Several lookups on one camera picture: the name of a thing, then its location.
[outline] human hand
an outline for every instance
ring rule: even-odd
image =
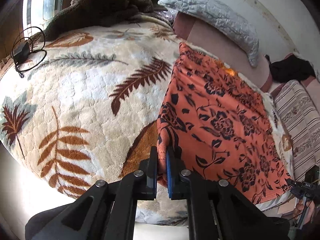
[[[303,200],[302,199],[299,200],[299,203],[296,205],[295,209],[293,210],[293,217],[295,217],[295,220],[297,220],[299,218],[298,215],[301,214],[303,211],[304,205],[302,203],[303,203]],[[315,210],[315,203],[313,201],[308,201],[306,204],[309,207],[309,210],[306,213],[305,220],[304,220],[303,224],[310,222],[313,211]]]

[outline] pillow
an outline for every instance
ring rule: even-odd
[[[258,65],[259,40],[255,28],[226,4],[218,0],[160,0],[158,4],[192,15],[216,27],[247,53],[252,67]]]
[[[214,54],[232,69],[241,72],[262,92],[272,84],[268,60],[259,53],[258,65],[251,68],[246,53],[232,40],[203,20],[179,12],[173,23],[174,33],[182,39]]]
[[[320,95],[319,95],[320,83],[315,77],[310,76],[306,80],[301,81],[301,84],[304,86],[304,88],[308,92],[317,111],[320,113]]]

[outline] brown leaf print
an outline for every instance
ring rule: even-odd
[[[55,47],[74,47],[81,46],[84,44],[93,41],[93,37],[86,32],[74,32],[63,36],[51,44],[45,46],[46,48],[55,48]]]
[[[153,121],[142,129],[128,151],[127,159],[123,164],[120,178],[137,170],[142,160],[150,157],[151,146],[156,145],[158,139],[157,122]]]
[[[24,154],[21,148],[21,143],[18,137],[18,133],[21,132],[23,124],[29,119],[29,117],[27,117],[29,112],[22,110],[18,114],[19,106],[20,105],[16,105],[13,111],[10,109],[8,105],[5,105],[3,107],[2,113],[4,114],[4,118],[6,119],[6,122],[2,124],[3,128],[1,132],[6,132],[6,136],[8,138],[8,143],[10,147],[13,144],[14,140],[17,139],[23,159],[24,159]]]
[[[133,88],[137,89],[140,85],[144,87],[146,83],[150,85],[150,82],[156,84],[156,80],[165,80],[169,73],[170,65],[161,59],[153,57],[149,65],[143,65],[142,68],[127,77],[122,84],[116,86],[113,94],[110,95],[110,97],[114,97],[111,103],[113,114],[115,116],[118,114],[121,106],[120,99],[125,100],[126,97],[129,97]]]
[[[168,28],[159,27],[158,25],[156,25],[155,27],[150,28],[150,31],[153,33],[153,36],[155,36],[156,38],[161,38],[165,41],[175,41],[173,39],[173,37],[175,38],[173,31]]]
[[[33,62],[33,60],[32,60],[32,59],[27,59],[27,60],[24,62],[24,64],[29,63],[29,62]]]
[[[118,31],[118,30],[114,30],[114,31],[110,31],[111,33],[114,34],[109,34],[106,36],[107,39],[124,39],[127,41],[138,41],[140,40],[140,37],[144,34],[144,33],[136,33],[136,32],[129,32],[130,29],[127,29],[124,32]]]
[[[80,166],[68,162],[68,160],[90,161],[91,158],[79,150],[61,148],[61,146],[84,146],[89,145],[89,143],[76,135],[61,135],[65,132],[76,134],[89,133],[89,131],[76,126],[65,126],[60,128],[58,116],[53,106],[52,111],[56,120],[57,129],[44,137],[39,144],[39,149],[42,149],[43,147],[45,147],[45,149],[39,157],[38,165],[49,158],[49,161],[47,161],[42,168],[40,177],[43,178],[47,176],[50,171],[53,171],[53,175],[51,175],[48,182],[49,185],[51,187],[57,187],[58,191],[65,195],[71,196],[72,198],[78,198],[85,192],[84,189],[79,187],[89,187],[90,185],[76,175],[89,175],[90,173]],[[72,176],[66,175],[66,172],[71,172]]]

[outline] metal screw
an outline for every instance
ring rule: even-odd
[[[136,177],[141,177],[141,176],[143,175],[143,171],[141,171],[141,170],[136,170],[133,174],[134,174],[134,176],[136,176]]]
[[[182,175],[182,176],[185,176],[185,177],[186,177],[186,176],[189,176],[190,174],[191,174],[191,171],[189,171],[189,170],[182,170],[182,171],[181,171],[181,175]]]
[[[106,184],[106,182],[103,179],[99,179],[96,181],[97,187],[103,187]]]
[[[222,187],[226,187],[229,185],[229,182],[225,179],[221,179],[221,180],[219,180],[219,185]]]

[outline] white quilted pillowcase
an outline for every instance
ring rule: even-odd
[[[217,28],[247,53],[252,67],[257,67],[259,39],[256,30],[226,4],[218,0],[159,0],[158,4],[199,18]]]

